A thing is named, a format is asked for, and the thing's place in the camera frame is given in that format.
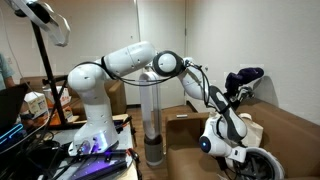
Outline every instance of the table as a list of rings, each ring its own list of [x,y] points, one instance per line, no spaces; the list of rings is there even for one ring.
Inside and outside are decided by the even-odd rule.
[[[128,117],[127,114],[124,115],[118,115],[113,116],[113,119],[125,119]],[[71,141],[73,141],[73,135],[78,131],[78,129],[72,129],[72,130],[62,130],[55,134],[55,137],[53,140],[58,141],[60,144],[66,144]],[[119,134],[119,145],[117,149],[128,149],[133,148],[133,142],[131,137],[131,127],[128,123],[127,126],[123,128],[123,131]],[[121,171],[115,175],[113,175],[112,179],[121,179],[121,180],[137,180],[137,170],[134,161],[130,156],[126,157],[127,162],[127,169],[124,171]],[[62,161],[60,164],[61,166],[67,165],[69,162],[68,160]],[[95,159],[94,163],[99,163],[99,159]],[[72,179],[72,177],[75,175],[75,172],[78,170],[79,166],[81,166],[81,162],[71,165],[66,172],[62,174],[62,176],[59,178],[59,180],[69,180]]]

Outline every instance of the black stand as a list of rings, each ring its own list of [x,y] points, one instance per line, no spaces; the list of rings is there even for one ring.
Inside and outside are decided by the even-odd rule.
[[[50,88],[51,88],[51,91],[52,91],[53,99],[54,99],[54,102],[55,102],[55,107],[57,108],[57,111],[58,111],[58,114],[59,114],[59,118],[60,118],[60,121],[61,121],[61,125],[65,125],[67,123],[67,120],[64,117],[62,106],[61,106],[61,102],[60,102],[60,96],[62,94],[63,88],[61,88],[61,91],[58,94],[58,91],[57,91],[57,88],[56,88],[56,79],[54,78],[54,76],[52,74],[52,69],[51,69],[51,66],[50,66],[50,62],[49,62],[49,58],[48,58],[48,55],[47,55],[46,47],[45,47],[45,45],[43,43],[43,39],[42,39],[40,28],[39,28],[39,26],[37,26],[32,21],[31,21],[31,23],[32,23],[32,28],[33,28],[33,31],[34,31],[34,35],[35,35],[35,37],[37,39],[37,43],[38,43],[39,51],[40,51],[41,58],[42,58],[42,61],[43,61],[43,65],[44,65],[44,68],[45,68],[46,73],[47,73],[48,84],[50,85]]]

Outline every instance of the desk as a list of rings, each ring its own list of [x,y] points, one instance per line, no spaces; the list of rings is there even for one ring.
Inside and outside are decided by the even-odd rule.
[[[120,118],[126,118],[128,115],[121,115],[121,116],[113,116],[113,119],[120,119]],[[62,130],[59,131],[57,134],[55,134],[54,140],[58,141],[60,144],[66,144],[71,141],[73,141],[73,135],[78,131],[78,129],[72,129],[72,130]],[[123,131],[119,134],[119,145],[118,149],[128,149],[132,148],[132,137],[131,137],[131,128],[128,123],[127,126],[123,128]],[[126,157],[127,161],[127,169],[125,171],[119,172],[112,177],[112,179],[121,179],[121,180],[137,180],[137,171],[135,167],[135,163],[133,162],[132,158],[130,156]],[[68,160],[62,161],[60,164],[61,166],[67,165],[69,162]],[[59,178],[60,180],[69,180],[72,179],[71,177],[74,176],[74,173],[78,170],[81,162],[78,164],[71,165],[69,169],[62,174],[62,176]]]

